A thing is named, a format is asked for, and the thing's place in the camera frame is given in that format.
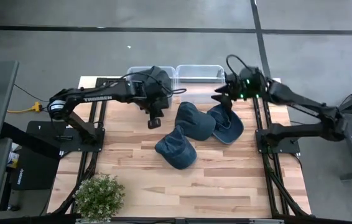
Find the green plant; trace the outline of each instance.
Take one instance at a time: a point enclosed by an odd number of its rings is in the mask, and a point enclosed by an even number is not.
[[[84,180],[75,192],[76,207],[89,222],[105,222],[124,205],[124,189],[116,177],[92,177]]]

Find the wooden table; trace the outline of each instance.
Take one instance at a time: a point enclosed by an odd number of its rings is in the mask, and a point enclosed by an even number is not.
[[[93,87],[96,78],[81,77],[79,86]],[[257,127],[252,101],[234,103],[233,110],[243,121],[244,132],[232,145],[224,145],[213,137],[206,141],[190,139],[198,157],[194,165],[185,170],[171,167],[154,149],[157,141],[173,130],[179,104],[180,98],[174,97],[171,109],[164,110],[162,126],[150,130],[148,115],[136,105],[107,102],[106,136],[96,173],[117,175],[125,186],[125,206],[118,216],[270,217],[263,162],[254,137]],[[204,112],[214,105],[196,104]],[[74,112],[87,121],[90,107],[90,103],[85,103]],[[270,104],[269,107],[274,123],[290,124],[286,106]],[[48,212],[58,208],[74,188],[80,157],[81,153],[73,152],[60,161]],[[288,154],[279,157],[285,187],[303,210],[310,213],[299,163]],[[275,195],[281,211],[277,190]]]

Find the blue cap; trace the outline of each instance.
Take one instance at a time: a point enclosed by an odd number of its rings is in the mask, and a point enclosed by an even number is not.
[[[175,126],[183,128],[184,135],[194,140],[207,140],[215,130],[216,121],[199,111],[194,104],[182,102],[177,110]]]
[[[176,169],[186,169],[197,158],[197,152],[183,135],[180,126],[176,126],[170,134],[162,138],[155,145],[155,151]]]
[[[244,125],[234,111],[231,111],[231,119],[229,119],[225,108],[219,104],[212,107],[207,113],[216,120],[213,135],[219,141],[231,144],[243,133]]]

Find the concrete floor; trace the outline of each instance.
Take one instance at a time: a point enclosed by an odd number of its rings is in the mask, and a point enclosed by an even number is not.
[[[352,30],[352,0],[256,2],[263,29]],[[0,24],[255,28],[250,0],[0,0]],[[352,92],[352,35],[264,35],[264,45],[272,77],[297,93],[339,105]],[[140,65],[226,67],[228,54],[262,67],[256,34],[0,31],[0,60],[20,61],[16,83],[44,99],[77,86],[82,75],[122,75]],[[15,89],[9,108],[24,109],[34,101]],[[314,121],[298,111],[289,113],[295,121]],[[48,117],[6,117],[21,129],[30,120]],[[304,138],[299,144],[312,213],[352,220],[352,181],[339,180],[352,172],[345,142]],[[12,200],[34,198],[36,206],[19,213],[38,215],[47,194],[24,192],[22,199]]]

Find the clear plastic container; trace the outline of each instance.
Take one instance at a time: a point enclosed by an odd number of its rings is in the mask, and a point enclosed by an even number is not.
[[[164,70],[168,74],[169,78],[172,81],[172,89],[171,90],[174,90],[177,85],[176,69],[174,69],[173,67],[170,67],[170,66],[158,66],[158,67],[161,68],[162,70]],[[132,72],[141,72],[144,70],[148,70],[150,68],[152,68],[152,66],[130,67],[126,73],[129,74]],[[132,75],[126,77],[127,80],[130,80],[131,78],[132,78]],[[168,98],[168,103],[169,103],[169,108],[170,108],[172,106],[172,97]]]
[[[194,104],[216,103],[211,99],[215,89],[223,86],[225,70],[220,65],[179,65],[176,68],[176,88],[186,88],[180,94],[180,101]]]

